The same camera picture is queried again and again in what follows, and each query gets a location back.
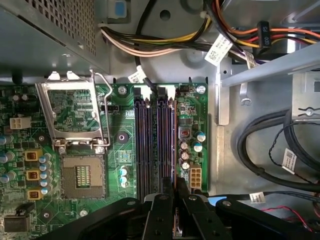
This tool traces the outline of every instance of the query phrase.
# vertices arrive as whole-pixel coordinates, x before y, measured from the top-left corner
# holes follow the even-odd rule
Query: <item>white power connector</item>
[[[10,118],[10,129],[29,129],[31,128],[31,117]]]

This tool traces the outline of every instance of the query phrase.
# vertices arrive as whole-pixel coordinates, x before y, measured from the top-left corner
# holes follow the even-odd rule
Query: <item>motherboard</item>
[[[36,87],[0,86],[1,240],[36,239],[122,198],[143,201],[163,177],[207,191],[207,85],[159,85],[147,97],[144,87],[113,84],[107,101],[105,84],[94,100],[85,89],[48,91],[55,129],[101,130],[101,149],[57,148]]]

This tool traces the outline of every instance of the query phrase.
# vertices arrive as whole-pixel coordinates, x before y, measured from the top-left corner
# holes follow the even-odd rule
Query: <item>green circuit board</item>
[[[127,93],[121,95],[119,86],[125,86]],[[177,117],[185,119],[182,125],[190,127],[191,138],[189,143],[190,160],[202,168],[202,190],[207,190],[207,140],[202,143],[203,150],[200,153],[192,149],[195,141],[194,135],[201,131],[207,135],[208,131],[208,94],[198,94],[198,84],[184,84],[189,91],[180,92],[177,100]],[[101,160],[101,172],[103,193],[101,197],[91,197],[90,194],[77,198],[66,198],[66,186],[62,182],[63,157],[52,149],[52,144],[44,114],[37,98],[34,86],[0,86],[0,131],[1,135],[13,136],[12,143],[1,145],[0,151],[11,152],[14,160],[1,164],[0,174],[14,172],[15,178],[7,184],[0,183],[0,239],[1,240],[28,240],[42,236],[65,224],[68,224],[81,216],[90,214],[119,199],[137,197],[136,183],[136,143],[135,142],[135,111],[133,84],[113,84],[113,93],[109,99],[109,127],[111,146],[106,155],[95,156],[90,148],[74,147],[68,150],[68,157],[77,161],[82,156],[89,157],[90,161]],[[96,86],[97,101],[102,108],[103,97],[107,88],[103,84]],[[23,95],[29,96],[24,101]],[[54,91],[49,92],[51,106],[57,114],[56,129],[66,132],[91,132],[98,129],[98,123],[92,117],[91,96],[87,90]],[[10,118],[31,117],[31,127],[21,130],[11,129]],[[101,123],[106,132],[106,116],[101,111]],[[118,141],[119,132],[127,134],[127,142]],[[52,190],[50,194],[39,200],[29,200],[28,191],[39,189],[39,180],[28,180],[28,171],[39,169],[38,161],[26,161],[27,151],[40,151],[40,154],[51,155]],[[182,170],[179,165],[177,172],[188,181],[188,171]],[[121,184],[121,168],[127,170],[127,182]],[[86,179],[81,182],[86,187]],[[5,216],[13,216],[15,209],[22,203],[35,203],[35,209],[30,213],[30,229],[22,232],[5,232]]]

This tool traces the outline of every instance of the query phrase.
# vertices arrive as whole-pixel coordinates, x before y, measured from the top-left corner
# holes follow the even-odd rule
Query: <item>metal mesh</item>
[[[86,49],[96,55],[94,0],[25,1],[73,39],[79,36]]]

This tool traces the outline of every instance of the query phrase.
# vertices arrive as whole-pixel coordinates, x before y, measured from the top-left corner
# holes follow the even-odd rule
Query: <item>cable label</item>
[[[222,59],[231,49],[232,45],[232,42],[226,39],[222,34],[219,34],[204,59],[218,67]]]
[[[256,66],[258,66],[258,64],[256,63],[256,60],[255,60],[255,57],[251,52],[244,50],[244,55],[246,58],[246,65],[248,66],[248,69],[253,69]]]
[[[297,156],[294,154],[294,152],[286,148],[284,151],[282,168],[294,175],[296,160],[297,160]]]
[[[265,195],[262,191],[250,193],[250,200],[252,204],[264,204],[266,202]]]
[[[144,79],[146,78],[146,74],[144,70],[142,69],[141,65],[138,65],[136,67],[136,72],[130,76],[128,76],[128,79],[130,83],[132,84],[143,84]]]

